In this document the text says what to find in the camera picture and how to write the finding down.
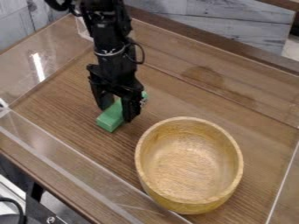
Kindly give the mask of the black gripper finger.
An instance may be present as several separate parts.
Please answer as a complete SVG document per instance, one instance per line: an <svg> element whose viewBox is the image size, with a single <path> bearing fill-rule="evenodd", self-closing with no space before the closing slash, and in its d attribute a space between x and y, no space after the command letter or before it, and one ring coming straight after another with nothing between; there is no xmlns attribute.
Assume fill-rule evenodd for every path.
<svg viewBox="0 0 299 224"><path fill-rule="evenodd" d="M141 111L141 101L142 97L139 94L125 95L121 98L121 108L122 108L122 119L126 123L139 115Z"/></svg>
<svg viewBox="0 0 299 224"><path fill-rule="evenodd" d="M89 85L97 107L101 110L105 110L114 102L113 94L109 92L106 85L102 85L93 80L89 82Z"/></svg>

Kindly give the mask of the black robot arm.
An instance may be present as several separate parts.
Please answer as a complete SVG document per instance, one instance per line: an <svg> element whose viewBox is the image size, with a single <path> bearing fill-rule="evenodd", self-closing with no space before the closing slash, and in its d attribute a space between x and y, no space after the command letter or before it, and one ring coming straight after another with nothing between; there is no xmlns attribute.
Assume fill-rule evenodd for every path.
<svg viewBox="0 0 299 224"><path fill-rule="evenodd" d="M144 86L135 78L138 44L129 37L130 17L123 0L43 0L55 11L67 11L82 18L93 40L95 64L87 64L87 82L101 110L106 110L114 96L119 98L121 116L129 123L141 113Z"/></svg>

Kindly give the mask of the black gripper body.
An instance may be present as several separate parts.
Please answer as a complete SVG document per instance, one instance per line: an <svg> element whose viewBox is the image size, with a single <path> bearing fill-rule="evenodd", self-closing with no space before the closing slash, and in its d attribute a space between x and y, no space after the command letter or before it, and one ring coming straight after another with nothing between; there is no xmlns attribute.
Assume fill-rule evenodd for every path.
<svg viewBox="0 0 299 224"><path fill-rule="evenodd" d="M111 50L94 50L97 64L87 64L87 81L106 85L109 92L122 98L144 91L144 85L135 78L137 66L144 63L137 60L135 49L121 47Z"/></svg>

